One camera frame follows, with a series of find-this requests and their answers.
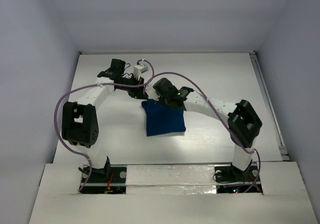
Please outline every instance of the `gray wall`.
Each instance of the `gray wall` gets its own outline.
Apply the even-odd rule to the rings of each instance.
[[[81,51],[252,51],[287,0],[54,1]]]
[[[259,62],[289,155],[320,220],[320,0],[289,0]]]
[[[52,0],[0,0],[0,223],[29,222],[79,52]]]

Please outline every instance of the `wall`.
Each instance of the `wall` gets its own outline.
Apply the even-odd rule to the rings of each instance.
[[[287,0],[54,1],[81,51],[252,51]]]
[[[284,142],[320,220],[320,0],[289,0],[259,50]]]
[[[29,222],[78,56],[53,0],[0,0],[1,224]]]

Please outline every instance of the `table surface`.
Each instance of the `table surface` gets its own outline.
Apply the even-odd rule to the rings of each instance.
[[[81,174],[77,167],[76,163],[53,163],[45,166],[30,224],[317,224],[295,162],[262,163],[260,179],[263,195],[158,194],[159,190],[156,188],[163,185],[164,180],[150,179],[146,175],[145,166],[129,166],[127,169],[127,174],[132,179],[128,185],[134,184],[136,188],[131,194],[79,194],[77,188]],[[207,167],[213,171],[211,166],[200,165],[199,172],[206,175]],[[159,168],[157,165],[147,168],[156,168],[160,176],[172,179],[167,175],[170,172],[168,167]],[[139,170],[144,175],[136,175]],[[187,180],[189,170],[179,171],[184,176],[183,180]],[[212,178],[201,180],[199,177],[201,175],[190,179],[191,182],[188,183],[215,184]],[[166,185],[178,187],[181,179],[174,178]],[[139,186],[144,188],[143,192],[137,191]]]
[[[156,73],[178,72],[197,83],[211,98],[251,102],[263,126],[256,140],[262,161],[281,161],[279,136],[258,85],[248,53],[171,53],[171,54],[97,54],[80,55],[72,89],[93,84],[100,71],[109,68],[111,59],[135,65],[137,60],[150,61]],[[145,75],[151,77],[151,70]],[[177,88],[192,87],[186,80],[166,76]],[[75,101],[86,90],[72,94]],[[141,100],[132,99],[117,90],[107,97],[97,111],[100,152],[114,165],[135,164],[205,164],[231,162],[235,144],[223,125],[215,119],[194,112],[185,112],[186,132],[146,137],[145,113]],[[58,143],[54,163],[87,164]]]

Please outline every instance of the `blue cloth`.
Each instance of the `blue cloth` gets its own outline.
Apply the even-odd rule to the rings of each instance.
[[[146,136],[185,132],[184,111],[156,104],[153,99],[141,102],[146,114]]]

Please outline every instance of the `blue fabric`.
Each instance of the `blue fabric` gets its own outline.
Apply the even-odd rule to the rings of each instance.
[[[141,102],[146,114],[146,136],[185,132],[184,111],[156,104],[153,99]]]

